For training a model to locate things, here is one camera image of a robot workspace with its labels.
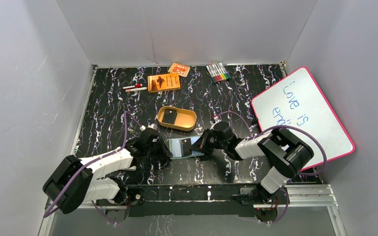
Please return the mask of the mint green card holder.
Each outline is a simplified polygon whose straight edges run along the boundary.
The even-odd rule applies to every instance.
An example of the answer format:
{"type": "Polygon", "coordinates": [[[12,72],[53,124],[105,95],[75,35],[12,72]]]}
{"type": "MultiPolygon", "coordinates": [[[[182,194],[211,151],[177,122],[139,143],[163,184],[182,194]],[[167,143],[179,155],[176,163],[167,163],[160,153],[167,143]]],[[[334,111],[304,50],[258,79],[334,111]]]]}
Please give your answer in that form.
{"type": "Polygon", "coordinates": [[[191,145],[194,144],[199,138],[199,136],[190,136],[185,138],[168,139],[168,148],[172,153],[172,157],[170,159],[187,159],[203,156],[204,153],[190,149],[191,145]]]}

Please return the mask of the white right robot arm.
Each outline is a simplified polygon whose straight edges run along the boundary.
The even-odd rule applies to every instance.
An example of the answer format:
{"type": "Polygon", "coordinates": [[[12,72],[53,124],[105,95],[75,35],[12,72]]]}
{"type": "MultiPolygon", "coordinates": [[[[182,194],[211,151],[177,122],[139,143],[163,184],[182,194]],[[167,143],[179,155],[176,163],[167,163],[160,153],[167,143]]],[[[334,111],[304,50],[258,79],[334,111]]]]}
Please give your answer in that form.
{"type": "Polygon", "coordinates": [[[277,197],[277,191],[294,178],[313,158],[314,151],[285,127],[271,129],[267,134],[239,138],[227,122],[218,122],[188,147],[210,154],[222,149],[233,160],[264,156],[271,165],[266,176],[249,195],[265,204],[277,197]]]}

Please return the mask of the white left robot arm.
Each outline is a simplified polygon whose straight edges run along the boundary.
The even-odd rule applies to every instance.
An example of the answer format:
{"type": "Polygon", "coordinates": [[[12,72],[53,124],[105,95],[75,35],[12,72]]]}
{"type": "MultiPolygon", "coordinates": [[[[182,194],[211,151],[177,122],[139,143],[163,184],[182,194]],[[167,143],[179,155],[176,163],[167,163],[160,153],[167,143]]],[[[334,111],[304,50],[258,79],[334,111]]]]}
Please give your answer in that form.
{"type": "Polygon", "coordinates": [[[126,186],[107,177],[108,174],[135,171],[144,157],[167,161],[173,156],[154,125],[141,126],[140,130],[140,136],[125,139],[112,151],[92,157],[65,157],[43,185],[43,192],[52,201],[44,217],[57,210],[69,214],[82,203],[96,200],[123,204],[127,199],[126,186]]]}

